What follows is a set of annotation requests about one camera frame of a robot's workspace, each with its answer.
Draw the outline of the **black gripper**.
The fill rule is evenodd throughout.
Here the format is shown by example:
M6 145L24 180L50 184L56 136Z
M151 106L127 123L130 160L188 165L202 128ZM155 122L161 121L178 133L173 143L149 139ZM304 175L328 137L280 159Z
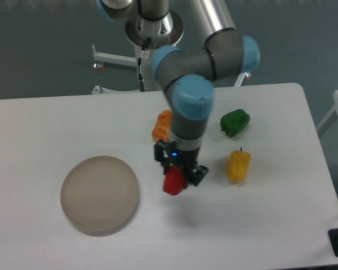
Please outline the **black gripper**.
M171 165L175 165L184 173L184 188L187 189L189 186L197 187L208 173L206 166L198 165L199 149L200 147L193 150L183 150L178 148L176 141L165 142L160 140L154 145L154 159L163 167L164 176Z

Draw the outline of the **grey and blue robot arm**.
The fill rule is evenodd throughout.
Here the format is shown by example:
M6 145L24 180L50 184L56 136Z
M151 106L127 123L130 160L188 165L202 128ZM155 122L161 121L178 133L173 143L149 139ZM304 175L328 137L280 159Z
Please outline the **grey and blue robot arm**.
M106 21L126 19L125 31L139 48L140 90L159 86L171 108L167 139L154 145L163 167L163 189L171 195L197 186L208 172L197 163L203 134L214 105L213 83L255 69L260 51L252 37L240 35L224 1L190 1L204 46L185 53L177 47L184 26L169 1L97 1Z

